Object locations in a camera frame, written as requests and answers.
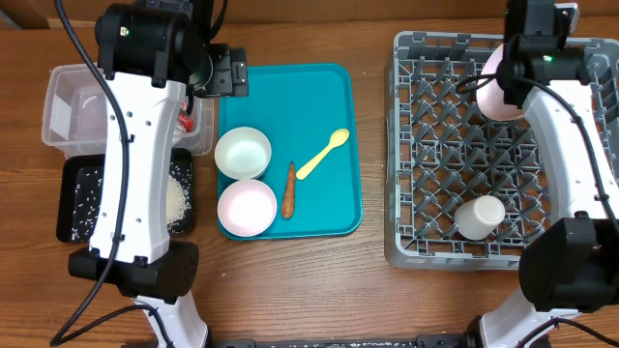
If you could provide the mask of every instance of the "wooden surface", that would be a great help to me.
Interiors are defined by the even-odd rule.
[[[111,3],[133,1],[64,0],[71,19],[86,21],[97,20]],[[43,18],[57,16],[53,1],[15,2],[29,4]],[[219,9],[221,3],[215,0],[215,8]],[[583,15],[619,15],[617,0],[581,0],[578,5]],[[499,0],[229,0],[225,20],[231,24],[489,18],[502,17],[504,11],[505,1]]]
[[[462,332],[500,305],[516,272],[449,273],[396,269],[383,257],[386,139],[383,72],[403,30],[500,33],[500,19],[348,24],[227,25],[219,40],[247,48],[252,65],[337,62],[352,76],[361,159],[364,220],[345,238],[239,243],[216,221],[213,154],[195,159],[200,247],[192,291],[215,338],[260,340],[412,337]],[[585,18],[581,37],[619,39],[619,18]],[[91,30],[79,31],[91,54]],[[67,258],[79,246],[56,240],[63,154],[41,141],[50,71],[79,63],[66,34],[2,32],[0,47],[0,346],[44,347],[73,313],[91,281],[72,278]],[[78,323],[129,303],[106,285]],[[619,338],[619,308],[579,321]],[[68,347],[118,347],[154,337],[140,313],[117,318]],[[555,330],[559,347],[601,346],[572,329]]]

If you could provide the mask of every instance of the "white bowl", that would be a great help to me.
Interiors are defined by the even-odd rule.
[[[278,200],[264,183],[247,179],[233,183],[221,194],[217,216],[228,232],[252,237],[264,232],[275,220]]]
[[[224,134],[215,148],[215,163],[234,180],[258,178],[271,160],[271,143],[259,130],[240,127]]]

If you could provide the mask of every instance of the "brown carrot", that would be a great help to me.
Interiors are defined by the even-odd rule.
[[[297,180],[294,163],[290,162],[288,168],[288,179],[286,180],[286,189],[283,194],[283,203],[281,204],[281,215],[285,219],[292,218],[294,214],[294,184]]]

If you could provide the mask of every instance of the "gray dish rack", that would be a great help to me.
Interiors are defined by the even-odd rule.
[[[402,268],[516,270],[549,227],[547,180],[525,121],[486,118],[456,84],[482,72],[502,36],[401,32],[387,67],[385,258]],[[593,109],[615,178],[619,174],[619,43],[569,39],[584,47]],[[506,218],[485,240],[457,233],[454,212],[484,194]]]

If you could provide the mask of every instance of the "spoon handle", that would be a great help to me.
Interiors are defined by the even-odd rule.
[[[324,159],[325,156],[329,154],[331,149],[333,149],[331,145],[327,146],[320,153],[318,153],[318,155],[316,155],[313,159],[310,159],[309,162],[306,163],[306,165],[302,166],[301,169],[297,171],[297,179],[303,180],[307,178],[308,175],[313,170],[313,168],[315,168],[316,165],[318,165],[318,163],[320,163],[322,159]]]

